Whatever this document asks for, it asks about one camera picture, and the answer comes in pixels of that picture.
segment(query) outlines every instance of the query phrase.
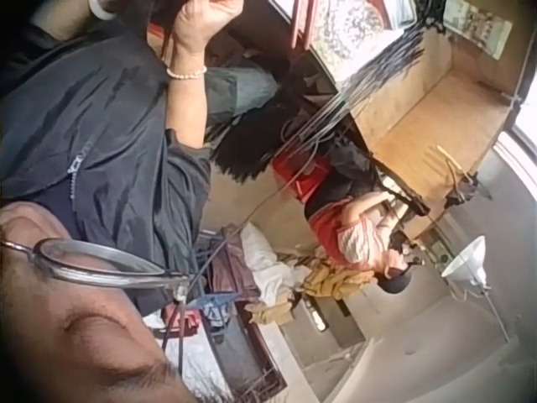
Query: person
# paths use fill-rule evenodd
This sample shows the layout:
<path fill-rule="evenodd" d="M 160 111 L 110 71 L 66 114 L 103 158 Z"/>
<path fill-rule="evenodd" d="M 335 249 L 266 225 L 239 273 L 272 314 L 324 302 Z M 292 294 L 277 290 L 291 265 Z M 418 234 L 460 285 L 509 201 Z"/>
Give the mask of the person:
<path fill-rule="evenodd" d="M 378 285 L 390 294 L 398 294 L 410 283 L 409 266 L 404 256 L 391 249 L 390 236 L 408 206 L 398 201 L 383 215 L 382 204 L 391 196 L 375 191 L 366 174 L 349 179 L 331 169 L 308 197 L 305 218 L 326 253 L 337 263 L 355 270 L 373 270 Z M 383 215 L 374 222 L 375 214 Z"/>
<path fill-rule="evenodd" d="M 226 401 L 194 397 L 144 326 L 165 292 L 129 300 L 56 280 L 6 242 L 73 238 L 186 270 L 209 187 L 204 51 L 242 0 L 186 3 L 169 77 L 145 33 L 120 18 L 91 25 L 95 2 L 70 1 L 34 15 L 0 77 L 0 400 L 20 401 L 21 381 L 58 403 Z M 100 15 L 119 6 L 103 0 Z"/>

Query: white bracelet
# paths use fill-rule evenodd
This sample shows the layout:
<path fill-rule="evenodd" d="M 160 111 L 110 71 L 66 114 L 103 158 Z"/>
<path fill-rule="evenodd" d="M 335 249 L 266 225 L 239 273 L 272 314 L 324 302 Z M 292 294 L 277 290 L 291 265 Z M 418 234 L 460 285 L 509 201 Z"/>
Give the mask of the white bracelet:
<path fill-rule="evenodd" d="M 99 3 L 99 0 L 88 0 L 88 2 L 93 15 L 95 15 L 101 21 L 110 21 L 111 19 L 115 19 L 116 14 L 105 11 L 102 8 L 102 5 Z"/>
<path fill-rule="evenodd" d="M 201 78 L 205 73 L 207 73 L 207 68 L 203 66 L 203 69 L 200 71 L 195 71 L 191 74 L 176 74 L 170 69 L 166 69 L 166 72 L 168 73 L 168 76 L 175 80 L 197 80 L 198 78 Z"/>

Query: white lampshade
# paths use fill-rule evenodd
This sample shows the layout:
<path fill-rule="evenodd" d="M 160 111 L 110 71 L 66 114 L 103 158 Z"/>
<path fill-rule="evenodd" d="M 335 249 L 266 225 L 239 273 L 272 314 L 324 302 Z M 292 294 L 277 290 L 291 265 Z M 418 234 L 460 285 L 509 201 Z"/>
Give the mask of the white lampshade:
<path fill-rule="evenodd" d="M 485 237 L 474 239 L 460 252 L 442 272 L 442 277 L 454 281 L 470 281 L 473 285 L 487 285 L 487 273 L 483 268 L 485 252 L 487 251 Z"/>

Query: wire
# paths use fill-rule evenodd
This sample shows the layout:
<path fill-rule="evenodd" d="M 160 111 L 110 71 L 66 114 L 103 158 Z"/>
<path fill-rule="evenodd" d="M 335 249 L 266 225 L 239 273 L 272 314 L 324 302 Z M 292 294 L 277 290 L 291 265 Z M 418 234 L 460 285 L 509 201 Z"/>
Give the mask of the wire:
<path fill-rule="evenodd" d="M 265 197 L 253 210 L 252 212 L 250 212 L 250 214 L 248 214 L 248 216 L 246 218 L 244 218 L 244 220 L 242 220 L 242 222 L 237 225 L 237 228 L 235 228 L 233 231 L 231 231 L 221 242 L 220 244 L 213 250 L 213 252 L 209 255 L 209 257 L 207 258 L 206 262 L 201 266 L 201 268 L 198 270 L 198 272 L 196 273 L 196 275 L 194 276 L 194 278 L 190 281 L 190 284 L 189 284 L 189 287 L 188 287 L 188 290 L 186 292 L 186 295 L 188 296 L 188 294 L 192 291 L 192 287 L 200 280 L 200 278 L 205 274 L 205 272 L 207 271 L 207 269 L 209 268 L 209 265 L 211 264 L 212 260 L 216 257 L 217 254 L 220 253 L 220 251 L 224 248 L 224 246 L 227 245 L 227 241 L 229 238 L 231 237 L 234 237 L 235 235 L 237 235 L 239 233 L 239 231 L 242 230 L 242 227 L 250 220 L 250 218 L 252 218 L 256 212 L 258 212 L 258 210 L 266 203 L 268 202 L 270 199 L 272 199 L 273 197 L 276 197 L 278 194 L 280 194 L 281 192 L 283 192 L 285 189 L 287 189 L 300 175 L 302 175 L 302 173 L 308 168 L 308 165 L 310 165 L 311 161 L 313 161 L 313 159 L 315 158 L 315 155 L 317 154 L 317 150 L 319 149 L 319 143 L 315 143 L 314 145 L 314 149 L 312 150 L 311 152 L 311 155 L 310 157 L 308 158 L 308 160 L 304 163 L 304 165 L 302 165 L 302 167 L 296 172 L 296 174 L 291 178 L 289 179 L 285 185 L 283 185 L 282 187 L 280 187 L 277 191 L 273 192 L 272 194 L 268 195 L 267 197 Z M 166 348 L 168 347 L 168 341 L 169 341 L 169 334 L 171 333 L 171 328 L 173 327 L 174 325 L 174 322 L 175 322 L 175 319 L 177 318 L 177 315 L 179 315 L 180 313 L 180 309 L 181 309 L 181 306 L 186 306 L 186 301 L 177 301 L 175 303 L 175 307 L 174 307 L 174 310 L 172 311 L 172 314 L 169 318 L 169 322 L 168 324 L 166 325 L 166 330 L 164 332 L 164 336 L 163 336 L 163 340 L 162 340 L 162 349 L 163 351 L 166 351 Z M 182 363 L 182 348 L 181 348 L 181 344 L 182 344 L 182 341 L 180 340 L 180 354 L 181 354 L 181 357 L 179 359 L 179 362 Z"/>

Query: eyebrow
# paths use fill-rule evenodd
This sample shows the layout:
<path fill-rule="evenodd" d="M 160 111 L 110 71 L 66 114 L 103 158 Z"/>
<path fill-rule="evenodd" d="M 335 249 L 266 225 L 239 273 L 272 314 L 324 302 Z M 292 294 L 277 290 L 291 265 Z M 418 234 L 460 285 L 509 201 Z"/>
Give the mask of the eyebrow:
<path fill-rule="evenodd" d="M 179 378 L 177 369 L 170 363 L 158 361 L 136 369 L 101 369 L 104 386 L 120 390 L 146 389 Z"/>

